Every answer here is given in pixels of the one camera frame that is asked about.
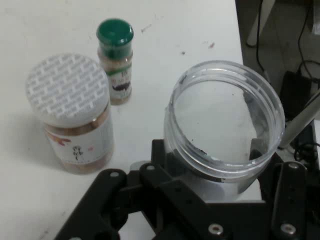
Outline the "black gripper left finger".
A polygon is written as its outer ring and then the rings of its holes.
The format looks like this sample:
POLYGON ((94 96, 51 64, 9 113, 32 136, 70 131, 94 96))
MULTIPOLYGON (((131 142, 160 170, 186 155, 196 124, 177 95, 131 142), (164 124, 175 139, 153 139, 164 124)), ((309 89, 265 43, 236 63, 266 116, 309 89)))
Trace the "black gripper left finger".
POLYGON ((231 226, 187 185, 155 162, 125 173, 105 169, 62 226, 58 240, 118 240, 132 213, 142 212, 157 240, 230 240, 231 226))

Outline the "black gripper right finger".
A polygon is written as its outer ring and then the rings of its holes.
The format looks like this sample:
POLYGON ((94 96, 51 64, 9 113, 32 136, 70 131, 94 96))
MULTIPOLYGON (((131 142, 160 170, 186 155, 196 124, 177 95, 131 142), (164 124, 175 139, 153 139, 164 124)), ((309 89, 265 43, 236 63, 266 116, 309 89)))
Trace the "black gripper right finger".
POLYGON ((320 238, 320 171, 274 153, 258 177, 260 207, 249 217, 251 240, 320 238))

